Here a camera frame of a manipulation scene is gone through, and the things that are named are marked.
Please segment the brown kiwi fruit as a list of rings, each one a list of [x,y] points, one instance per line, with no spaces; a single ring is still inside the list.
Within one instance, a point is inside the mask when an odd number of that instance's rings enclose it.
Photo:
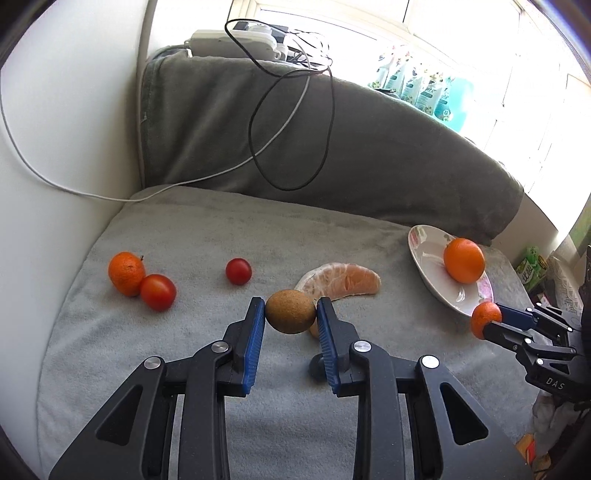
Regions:
[[[277,291],[266,301],[266,320],[280,333],[303,333],[315,322],[315,303],[301,291]]]

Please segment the peeled pomelo segment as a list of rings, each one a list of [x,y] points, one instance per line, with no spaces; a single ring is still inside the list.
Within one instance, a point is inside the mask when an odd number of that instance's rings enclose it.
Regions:
[[[376,295],[381,286],[381,277],[372,269],[353,263],[331,262],[305,273],[294,289],[317,302],[322,297],[339,300]]]

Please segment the large red tomato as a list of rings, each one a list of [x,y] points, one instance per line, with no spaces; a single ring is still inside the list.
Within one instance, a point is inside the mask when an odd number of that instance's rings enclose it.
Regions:
[[[140,298],[154,311],[168,310],[177,294],[174,283],[164,275],[147,275],[140,285]]]

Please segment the small tangerine with stem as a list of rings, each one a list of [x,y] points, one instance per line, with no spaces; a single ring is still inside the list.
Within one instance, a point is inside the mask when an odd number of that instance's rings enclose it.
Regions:
[[[138,296],[145,277],[143,258],[130,252],[119,252],[109,262],[107,273],[119,293],[126,297]]]

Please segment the green snack packet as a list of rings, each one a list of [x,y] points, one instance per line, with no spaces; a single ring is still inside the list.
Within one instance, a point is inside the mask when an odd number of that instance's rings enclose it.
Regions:
[[[515,268],[527,292],[531,292],[545,278],[547,270],[547,261],[536,246],[526,248],[523,259]]]

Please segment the small red cherry tomato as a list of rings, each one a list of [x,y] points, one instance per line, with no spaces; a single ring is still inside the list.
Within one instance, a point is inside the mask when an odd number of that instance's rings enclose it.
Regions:
[[[245,285],[252,278],[252,266],[243,258],[233,258],[225,266],[225,276],[233,285]]]

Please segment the large orange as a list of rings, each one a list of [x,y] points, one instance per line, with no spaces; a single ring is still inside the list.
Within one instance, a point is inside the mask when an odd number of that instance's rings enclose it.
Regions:
[[[454,280],[462,284],[472,284],[483,275],[486,260],[475,242],[456,238],[444,250],[444,265]]]

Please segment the floral white plate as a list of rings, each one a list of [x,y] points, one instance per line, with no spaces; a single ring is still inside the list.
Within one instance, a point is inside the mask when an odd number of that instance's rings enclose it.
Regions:
[[[409,250],[426,287],[444,305],[470,317],[479,304],[494,301],[493,286],[487,272],[473,284],[459,283],[448,274],[444,251],[454,239],[430,225],[415,225],[408,232]]]

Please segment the grey sofa blanket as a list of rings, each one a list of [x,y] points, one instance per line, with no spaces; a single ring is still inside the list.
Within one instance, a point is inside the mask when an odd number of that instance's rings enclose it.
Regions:
[[[408,249],[431,224],[489,244],[514,218],[519,183],[451,130],[344,81],[276,84],[248,60],[154,59],[142,86],[146,187],[91,247],[61,307],[37,399],[42,470],[146,357],[175,360],[221,337],[254,296],[291,288],[329,262],[375,270],[378,295],[339,301],[339,316],[394,355],[438,356],[511,439],[537,392],[505,350],[426,288]],[[143,258],[176,286],[152,310],[119,293],[108,265]],[[252,266],[245,285],[225,266]]]

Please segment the teal bottle pack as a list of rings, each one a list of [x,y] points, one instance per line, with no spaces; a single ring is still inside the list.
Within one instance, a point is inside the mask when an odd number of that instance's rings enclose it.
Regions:
[[[379,54],[367,85],[408,103],[456,133],[465,130],[474,84],[441,54],[394,43]]]

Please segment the white power strip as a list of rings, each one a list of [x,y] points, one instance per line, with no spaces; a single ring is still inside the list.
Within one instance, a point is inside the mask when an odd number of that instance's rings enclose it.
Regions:
[[[193,56],[246,58],[252,55],[256,60],[280,60],[280,50],[270,27],[257,24],[253,30],[231,30],[231,36],[223,30],[197,31],[185,42]]]

